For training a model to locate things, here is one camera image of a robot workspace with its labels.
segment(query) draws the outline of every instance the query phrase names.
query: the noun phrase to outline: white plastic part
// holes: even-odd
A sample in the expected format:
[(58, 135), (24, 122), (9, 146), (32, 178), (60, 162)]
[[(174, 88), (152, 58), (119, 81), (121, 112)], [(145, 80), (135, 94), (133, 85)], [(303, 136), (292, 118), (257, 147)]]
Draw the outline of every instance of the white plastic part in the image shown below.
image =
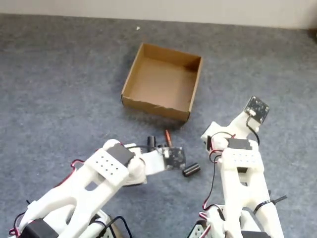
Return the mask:
[(161, 148), (157, 148), (152, 152), (142, 154), (141, 159), (145, 163), (146, 175), (154, 175), (165, 170), (164, 157)]
[[(204, 232), (203, 226), (197, 224), (197, 225), (195, 225), (193, 231), (191, 232), (191, 234), (189, 235), (188, 238), (199, 238), (199, 237), (202, 235), (203, 232)], [(205, 238), (212, 238), (211, 233), (208, 232), (208, 233), (205, 235)]]
[(241, 223), (241, 230), (243, 231), (253, 231), (253, 232), (261, 231), (257, 223), (253, 220), (253, 217), (251, 216), (249, 211), (241, 212), (240, 223)]
[[(127, 144), (125, 147), (133, 147), (136, 144)], [(147, 177), (145, 174), (145, 163), (140, 159), (142, 153), (140, 148), (129, 149), (135, 154), (134, 158), (130, 160), (128, 165), (129, 177), (124, 182), (124, 185), (133, 185), (147, 183)]]
[[(248, 134), (250, 133), (250, 130), (246, 127), (247, 119), (249, 118), (249, 115), (245, 112), (240, 113), (228, 126), (220, 126), (216, 122), (212, 122), (210, 126), (206, 129), (204, 134), (201, 136), (201, 139), (207, 143), (208, 136), (213, 136), (217, 132), (227, 132), (231, 135), (235, 135), (235, 138), (247, 138)], [(259, 131), (260, 124), (255, 121), (253, 118), (251, 118), (248, 122), (248, 125), (255, 131)], [(213, 149), (223, 149), (225, 146), (220, 145), (219, 148), (216, 148), (216, 145), (219, 142), (220, 136), (222, 138), (229, 138), (230, 136), (225, 133), (219, 133), (214, 136)]]
[[(91, 218), (119, 190), (128, 174), (128, 169), (124, 165), (104, 149), (99, 149), (63, 184), (51, 189), (28, 206), (19, 230), (22, 231), (29, 221), (45, 217), (66, 205), (73, 205), (75, 210), (71, 220), (59, 234), (59, 238), (80, 237), (87, 229)], [(105, 180), (94, 190), (87, 191), (87, 185), (94, 180), (100, 180), (98, 176), (103, 176)]]
[(224, 222), (219, 216), (218, 208), (213, 206), (207, 212), (208, 218), (207, 222), (211, 225), (209, 233), (212, 238), (224, 238), (225, 232), (223, 229)]
[[(242, 112), (226, 127), (220, 126), (213, 121), (201, 139), (206, 143), (208, 136), (213, 136), (221, 131), (235, 135), (235, 138), (246, 139), (250, 133), (249, 128), (246, 126), (248, 118), (249, 115)], [(259, 131), (260, 124), (254, 119), (250, 119), (248, 125), (254, 131)], [(239, 221), (241, 215), (244, 214), (242, 211), (243, 207), (254, 210), (258, 204), (270, 200), (270, 197), (264, 178), (264, 166), (258, 144), (253, 140), (249, 140), (252, 150), (224, 148), (223, 139), (228, 137), (230, 136), (225, 133), (219, 133), (212, 137), (213, 149), (223, 149), (222, 156), (218, 160), (225, 200), (223, 209), (225, 222), (223, 227), (228, 232), (228, 237), (243, 238)], [(248, 168), (248, 170), (245, 174), (238, 173), (237, 167)], [(242, 185), (241, 182), (246, 182), (248, 186)], [(249, 221), (250, 217), (247, 217), (248, 222), (244, 222), (243, 228), (248, 229), (250, 227), (252, 231), (258, 231), (258, 227), (254, 226), (256, 223)], [(277, 210), (273, 203), (262, 206), (257, 211), (256, 217), (263, 226), (264, 231), (272, 238), (284, 238)], [(218, 220), (214, 216), (211, 216), (208, 222), (214, 229), (219, 226)]]

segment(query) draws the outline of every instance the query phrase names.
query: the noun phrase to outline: gray carpet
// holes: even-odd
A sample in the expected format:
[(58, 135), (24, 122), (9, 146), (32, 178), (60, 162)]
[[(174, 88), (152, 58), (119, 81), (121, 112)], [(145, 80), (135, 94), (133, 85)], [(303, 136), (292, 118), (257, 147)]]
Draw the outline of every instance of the gray carpet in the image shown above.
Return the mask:
[[(317, 44), (305, 31), (138, 20), (0, 15), (0, 236), (26, 199), (41, 197), (110, 138), (175, 145), (198, 162), (122, 188), (105, 206), (136, 238), (184, 238), (198, 219), (212, 176), (200, 136), (227, 125), (251, 95), (270, 105), (261, 153), (286, 238), (317, 233)], [(199, 54), (204, 67), (183, 126), (121, 105), (120, 91), (141, 42)], [(216, 173), (214, 203), (222, 203)]]

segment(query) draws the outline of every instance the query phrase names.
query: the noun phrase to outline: circuit board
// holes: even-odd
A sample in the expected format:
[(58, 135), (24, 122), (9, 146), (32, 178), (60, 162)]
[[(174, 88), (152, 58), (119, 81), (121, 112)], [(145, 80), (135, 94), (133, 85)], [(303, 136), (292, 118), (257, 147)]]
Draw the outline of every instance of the circuit board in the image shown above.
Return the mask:
[(268, 111), (269, 106), (256, 96), (252, 96), (244, 108), (244, 112), (260, 124), (264, 122)]

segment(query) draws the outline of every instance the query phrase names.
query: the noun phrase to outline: black wire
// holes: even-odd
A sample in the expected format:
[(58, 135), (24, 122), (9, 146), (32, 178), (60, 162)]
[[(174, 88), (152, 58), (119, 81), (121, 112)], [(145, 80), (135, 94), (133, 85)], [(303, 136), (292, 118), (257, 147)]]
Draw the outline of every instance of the black wire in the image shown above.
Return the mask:
[(14, 232), (14, 234), (11, 233), (11, 232), (9, 232), (9, 235), (10, 235), (10, 236), (16, 236), (16, 237), (17, 237), (18, 234), (16, 234), (16, 230), (17, 230), (16, 222), (17, 222), (18, 219), (19, 219), (21, 216), (23, 216), (24, 214), (25, 214), (25, 212), (22, 212), (22, 213), (20, 213), (19, 215), (17, 215), (16, 218), (14, 219), (14, 222), (13, 222), (13, 231), (12, 231), (12, 232)]
[(260, 138), (259, 138), (258, 134), (252, 129), (252, 127), (250, 127), (250, 126), (248, 125), (250, 119), (251, 119), (251, 116), (247, 119), (246, 126), (247, 126), (247, 128), (248, 128), (250, 131), (252, 131), (252, 133), (256, 136), (257, 141), (258, 141), (258, 145), (260, 145)]
[[(214, 176), (215, 176), (215, 172), (216, 172), (216, 158), (218, 158), (218, 157), (220, 157), (221, 155), (216, 155), (215, 156), (215, 158), (214, 158), (214, 160), (213, 160), (213, 175), (212, 175), (212, 181), (211, 181), (211, 188), (210, 188), (210, 192), (209, 192), (209, 195), (208, 195), (208, 197), (207, 197), (207, 199), (206, 199), (206, 201), (205, 201), (205, 203), (207, 204), (207, 201), (208, 201), (208, 199), (210, 198), (210, 196), (211, 196), (211, 193), (212, 193), (212, 190), (213, 190), (213, 182), (214, 182)], [(207, 211), (207, 210), (209, 210), (212, 206), (214, 206), (215, 204), (212, 204), (212, 205), (209, 205), (207, 208), (205, 208), (204, 210), (205, 211)]]
[(125, 219), (124, 219), (122, 216), (117, 216), (117, 217), (113, 218), (108, 224), (105, 224), (105, 223), (102, 222), (102, 221), (93, 221), (93, 223), (99, 223), (99, 224), (102, 224), (102, 225), (104, 226), (104, 229), (99, 233), (99, 235), (98, 235), (97, 238), (103, 237), (103, 235), (106, 233), (106, 230), (107, 230), (108, 228), (110, 228), (111, 225), (112, 225), (116, 220), (118, 220), (118, 219), (121, 219), (121, 220), (123, 221), (124, 226), (125, 226), (127, 232), (129, 233), (130, 238), (133, 238), (133, 236), (132, 236), (132, 234), (131, 234), (131, 231), (130, 231), (130, 229), (129, 229), (129, 227), (128, 227), (128, 224), (127, 224), (127, 222), (125, 221)]

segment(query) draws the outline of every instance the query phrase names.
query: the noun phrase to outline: small cylindrical object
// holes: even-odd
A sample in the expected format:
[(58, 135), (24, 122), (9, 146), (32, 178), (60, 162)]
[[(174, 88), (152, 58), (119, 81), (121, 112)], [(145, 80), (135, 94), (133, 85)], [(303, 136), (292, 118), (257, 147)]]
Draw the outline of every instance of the small cylindrical object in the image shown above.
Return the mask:
[(169, 147), (173, 147), (172, 139), (170, 138), (170, 134), (168, 130), (165, 130), (166, 142)]
[(148, 136), (148, 152), (154, 151), (157, 146), (157, 139), (155, 136)]
[(198, 171), (200, 171), (200, 166), (198, 163), (193, 163), (190, 166), (187, 166), (184, 170), (183, 170), (183, 176), (185, 177), (189, 177), (195, 173), (197, 173)]

